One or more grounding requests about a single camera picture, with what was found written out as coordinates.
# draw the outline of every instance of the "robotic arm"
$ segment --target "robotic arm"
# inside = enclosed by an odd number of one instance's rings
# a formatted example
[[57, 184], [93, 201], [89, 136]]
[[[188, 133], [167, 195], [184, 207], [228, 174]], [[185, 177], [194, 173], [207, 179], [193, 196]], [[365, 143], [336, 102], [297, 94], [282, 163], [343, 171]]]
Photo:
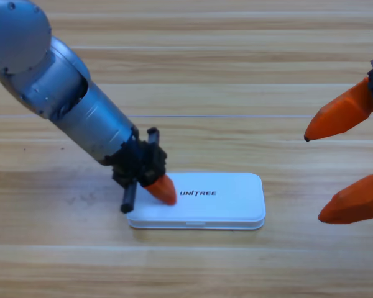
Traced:
[[173, 205], [159, 131], [139, 138], [137, 127], [91, 80], [83, 61], [52, 35], [40, 7], [0, 0], [0, 82], [22, 105], [56, 127], [103, 166], [124, 189], [121, 211], [133, 210], [137, 183]]
[[[373, 60], [371, 65], [361, 82], [318, 111], [305, 131], [307, 142], [345, 133], [369, 118], [373, 113]], [[328, 224], [373, 219], [373, 174], [335, 194], [318, 218]]]

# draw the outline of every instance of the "white box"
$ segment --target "white box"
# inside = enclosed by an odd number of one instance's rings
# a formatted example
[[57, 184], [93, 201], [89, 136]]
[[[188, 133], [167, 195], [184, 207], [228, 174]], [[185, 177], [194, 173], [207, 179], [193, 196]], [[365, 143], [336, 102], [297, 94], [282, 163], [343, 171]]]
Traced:
[[252, 173], [167, 173], [177, 203], [165, 205], [140, 185], [134, 210], [127, 214], [134, 228], [255, 230], [265, 218], [260, 177]]

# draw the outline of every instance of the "unitree logo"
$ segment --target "unitree logo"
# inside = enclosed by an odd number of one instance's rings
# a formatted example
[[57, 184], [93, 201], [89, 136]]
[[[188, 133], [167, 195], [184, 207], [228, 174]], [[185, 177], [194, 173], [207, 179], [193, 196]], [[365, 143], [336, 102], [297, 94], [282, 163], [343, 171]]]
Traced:
[[216, 191], [181, 191], [181, 196], [216, 196]]

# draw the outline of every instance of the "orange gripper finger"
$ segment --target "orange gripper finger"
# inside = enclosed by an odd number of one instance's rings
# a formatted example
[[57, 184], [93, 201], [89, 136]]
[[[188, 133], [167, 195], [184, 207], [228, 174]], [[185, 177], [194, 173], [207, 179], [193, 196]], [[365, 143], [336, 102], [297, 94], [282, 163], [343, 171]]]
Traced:
[[373, 175], [334, 195], [322, 209], [318, 219], [328, 224], [351, 224], [373, 219]]
[[373, 112], [373, 97], [366, 77], [350, 90], [323, 106], [314, 116], [304, 139], [317, 140], [344, 133], [366, 120]]
[[175, 192], [173, 181], [166, 174], [159, 177], [156, 182], [145, 187], [145, 189], [167, 205], [175, 205], [177, 202], [177, 193]]

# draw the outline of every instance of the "wood grain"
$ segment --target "wood grain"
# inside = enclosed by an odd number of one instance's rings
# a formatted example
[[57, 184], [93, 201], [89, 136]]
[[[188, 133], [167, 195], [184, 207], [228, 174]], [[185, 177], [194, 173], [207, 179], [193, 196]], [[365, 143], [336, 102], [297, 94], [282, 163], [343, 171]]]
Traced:
[[262, 229], [131, 229], [123, 190], [0, 85], [0, 298], [373, 297], [373, 220], [318, 221], [373, 173], [373, 115], [306, 143], [373, 58], [373, 0], [36, 0], [169, 171], [263, 181]]

